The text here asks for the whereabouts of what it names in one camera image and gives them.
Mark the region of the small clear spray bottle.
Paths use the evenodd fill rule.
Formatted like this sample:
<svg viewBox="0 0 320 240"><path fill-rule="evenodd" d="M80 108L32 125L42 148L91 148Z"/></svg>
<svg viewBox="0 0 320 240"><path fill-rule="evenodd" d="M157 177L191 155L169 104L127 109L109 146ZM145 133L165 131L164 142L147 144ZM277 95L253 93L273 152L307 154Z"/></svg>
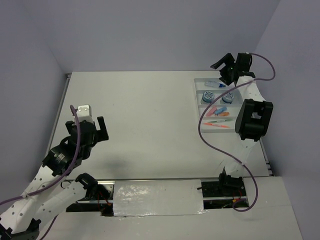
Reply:
<svg viewBox="0 0 320 240"><path fill-rule="evenodd" d="M210 88L225 88L226 85L221 83L221 82L216 82L216 81L211 81L211 80L208 80L204 83L204 85L206 87L210 87Z"/></svg>

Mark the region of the blue round jar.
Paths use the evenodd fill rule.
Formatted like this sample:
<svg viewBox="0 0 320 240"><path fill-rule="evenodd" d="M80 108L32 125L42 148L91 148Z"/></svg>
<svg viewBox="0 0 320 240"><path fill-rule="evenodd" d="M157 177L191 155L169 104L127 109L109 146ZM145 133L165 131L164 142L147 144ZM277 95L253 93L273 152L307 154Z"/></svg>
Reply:
<svg viewBox="0 0 320 240"><path fill-rule="evenodd" d="M206 90L201 97L201 103L203 105L210 104L215 99L215 94L212 91Z"/></svg>
<svg viewBox="0 0 320 240"><path fill-rule="evenodd" d="M228 92L221 97L220 103L230 105L233 103L235 95L233 92Z"/></svg>

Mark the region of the blue lead case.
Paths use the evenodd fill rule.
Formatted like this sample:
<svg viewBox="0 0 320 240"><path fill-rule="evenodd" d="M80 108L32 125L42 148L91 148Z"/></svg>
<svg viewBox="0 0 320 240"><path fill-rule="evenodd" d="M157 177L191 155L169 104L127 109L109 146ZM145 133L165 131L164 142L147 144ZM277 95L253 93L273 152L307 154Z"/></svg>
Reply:
<svg viewBox="0 0 320 240"><path fill-rule="evenodd" d="M221 108L217 109L217 110L214 112L214 114L215 114L215 115L219 115L219 114L221 114L221 113L224 113L226 110L227 110L226 107L221 107Z"/></svg>

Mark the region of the pink lead case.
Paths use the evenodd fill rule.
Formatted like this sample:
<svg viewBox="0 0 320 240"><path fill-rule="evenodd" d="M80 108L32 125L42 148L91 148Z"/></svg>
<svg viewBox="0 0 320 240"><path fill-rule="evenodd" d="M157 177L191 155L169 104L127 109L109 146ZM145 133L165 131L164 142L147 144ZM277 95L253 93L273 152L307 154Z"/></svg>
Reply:
<svg viewBox="0 0 320 240"><path fill-rule="evenodd" d="M206 113L206 117L211 117L215 111L217 110L217 107L212 107L207 113Z"/></svg>

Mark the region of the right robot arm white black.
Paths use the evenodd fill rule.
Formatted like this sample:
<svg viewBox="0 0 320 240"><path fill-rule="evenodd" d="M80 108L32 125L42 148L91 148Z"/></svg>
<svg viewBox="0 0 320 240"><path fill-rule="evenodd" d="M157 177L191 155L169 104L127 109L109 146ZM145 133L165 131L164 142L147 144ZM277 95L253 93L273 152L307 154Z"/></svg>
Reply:
<svg viewBox="0 0 320 240"><path fill-rule="evenodd" d="M250 70L253 57L265 60L272 69L272 77L261 78ZM265 136L270 124L274 105L266 101L261 95L257 81L272 81L276 77L273 64L262 55L256 53L242 52L234 58L227 53L210 67L220 70L220 80L227 86L234 84L234 90L241 94L243 103L235 120L235 132L240 144L235 147L232 160L223 168L219 175L217 190L223 196L232 192L240 192L243 186L244 172L247 171L247 162L252 148L261 137Z"/></svg>

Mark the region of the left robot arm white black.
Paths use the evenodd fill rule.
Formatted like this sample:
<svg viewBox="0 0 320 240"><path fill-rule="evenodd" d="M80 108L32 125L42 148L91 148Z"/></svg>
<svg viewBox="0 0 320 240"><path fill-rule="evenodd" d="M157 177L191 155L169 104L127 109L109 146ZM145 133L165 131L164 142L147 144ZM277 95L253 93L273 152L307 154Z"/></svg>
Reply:
<svg viewBox="0 0 320 240"><path fill-rule="evenodd" d="M100 129L91 117L67 121L68 136L53 147L27 189L11 201L11 206L0 215L2 240L35 240L47 224L73 203L86 199L108 201L111 192L88 173L78 175L68 186L51 196L56 185L71 171L89 158L92 148L107 141L109 135L104 118L97 118Z"/></svg>

